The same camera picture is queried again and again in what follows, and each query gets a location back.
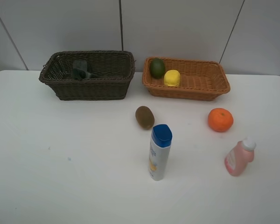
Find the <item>brown kiwi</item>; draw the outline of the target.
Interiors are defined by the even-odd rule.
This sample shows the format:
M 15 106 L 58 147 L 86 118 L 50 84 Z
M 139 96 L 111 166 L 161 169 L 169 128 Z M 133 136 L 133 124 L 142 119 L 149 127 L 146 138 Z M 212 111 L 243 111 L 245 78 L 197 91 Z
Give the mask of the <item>brown kiwi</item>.
M 155 118 L 147 106 L 140 106 L 135 112 L 135 118 L 141 128 L 149 130 L 154 126 Z

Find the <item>white bottle blue cap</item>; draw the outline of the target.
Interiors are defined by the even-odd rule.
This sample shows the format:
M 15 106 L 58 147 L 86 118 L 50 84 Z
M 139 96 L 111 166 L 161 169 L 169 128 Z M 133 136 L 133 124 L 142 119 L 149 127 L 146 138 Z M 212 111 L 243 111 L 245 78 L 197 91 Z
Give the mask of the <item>white bottle blue cap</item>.
M 159 124 L 152 128 L 148 168 L 155 181 L 164 178 L 172 137 L 172 132 L 166 124 Z

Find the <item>yellow lemon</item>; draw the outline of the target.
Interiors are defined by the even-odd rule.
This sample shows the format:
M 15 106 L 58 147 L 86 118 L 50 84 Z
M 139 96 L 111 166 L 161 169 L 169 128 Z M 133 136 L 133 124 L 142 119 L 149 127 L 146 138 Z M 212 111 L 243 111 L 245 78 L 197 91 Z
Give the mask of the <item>yellow lemon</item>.
M 168 70 L 163 79 L 165 86 L 178 87 L 181 82 L 181 75 L 177 70 Z

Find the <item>green avocado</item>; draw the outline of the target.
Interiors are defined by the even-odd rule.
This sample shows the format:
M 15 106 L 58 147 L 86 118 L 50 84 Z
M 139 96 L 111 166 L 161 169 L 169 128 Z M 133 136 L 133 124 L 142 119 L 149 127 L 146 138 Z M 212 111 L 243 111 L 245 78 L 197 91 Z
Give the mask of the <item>green avocado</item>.
M 160 79 L 165 74 L 165 64 L 159 58 L 154 58 L 150 63 L 150 74 L 155 79 Z

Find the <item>black pump dispenser bottle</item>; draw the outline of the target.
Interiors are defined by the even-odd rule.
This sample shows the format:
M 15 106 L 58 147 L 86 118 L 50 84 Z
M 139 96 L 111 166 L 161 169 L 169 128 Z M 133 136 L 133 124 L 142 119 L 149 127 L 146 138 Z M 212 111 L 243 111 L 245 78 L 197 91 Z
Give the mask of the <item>black pump dispenser bottle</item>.
M 79 81 L 83 79 L 100 78 L 98 74 L 88 71 L 87 62 L 85 60 L 75 60 L 73 62 L 71 77 Z

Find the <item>orange mandarin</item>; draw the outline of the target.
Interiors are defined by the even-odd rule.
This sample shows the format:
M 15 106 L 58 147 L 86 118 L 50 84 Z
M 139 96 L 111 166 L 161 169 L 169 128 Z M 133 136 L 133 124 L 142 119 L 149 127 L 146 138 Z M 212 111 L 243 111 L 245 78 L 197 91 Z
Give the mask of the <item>orange mandarin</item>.
M 216 132 L 227 132 L 233 122 L 232 114 L 224 108 L 214 108 L 208 115 L 208 126 Z

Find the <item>pink bottle white cap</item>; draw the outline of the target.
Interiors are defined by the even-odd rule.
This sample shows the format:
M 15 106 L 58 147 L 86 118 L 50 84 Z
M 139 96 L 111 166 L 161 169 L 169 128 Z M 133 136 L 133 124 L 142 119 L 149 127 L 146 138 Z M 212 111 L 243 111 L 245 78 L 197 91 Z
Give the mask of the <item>pink bottle white cap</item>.
M 226 155 L 224 159 L 225 168 L 231 176 L 240 176 L 248 163 L 254 160 L 254 150 L 256 142 L 247 137 L 237 143 L 237 145 Z

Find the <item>orange wicker basket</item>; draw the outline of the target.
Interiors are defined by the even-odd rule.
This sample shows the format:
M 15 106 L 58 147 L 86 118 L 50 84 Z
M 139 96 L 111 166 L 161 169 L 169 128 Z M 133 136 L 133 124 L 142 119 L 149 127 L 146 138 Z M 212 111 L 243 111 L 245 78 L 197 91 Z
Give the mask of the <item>orange wicker basket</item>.
M 217 62 L 162 57 L 166 71 L 177 70 L 181 75 L 180 86 L 169 87 L 164 85 L 163 78 L 151 76 L 149 67 L 153 59 L 145 60 L 142 74 L 142 83 L 153 96 L 212 101 L 231 90 L 225 72 Z

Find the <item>dark brown wicker basket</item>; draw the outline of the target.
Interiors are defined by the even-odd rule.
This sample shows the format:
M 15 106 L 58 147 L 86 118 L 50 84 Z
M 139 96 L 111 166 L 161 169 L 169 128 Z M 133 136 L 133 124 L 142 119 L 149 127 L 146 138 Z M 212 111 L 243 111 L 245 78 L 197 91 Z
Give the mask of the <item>dark brown wicker basket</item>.
M 94 78 L 74 79 L 75 61 L 86 61 Z M 44 65 L 39 81 L 49 86 L 60 100 L 124 99 L 135 73 L 129 51 L 91 50 L 54 53 Z

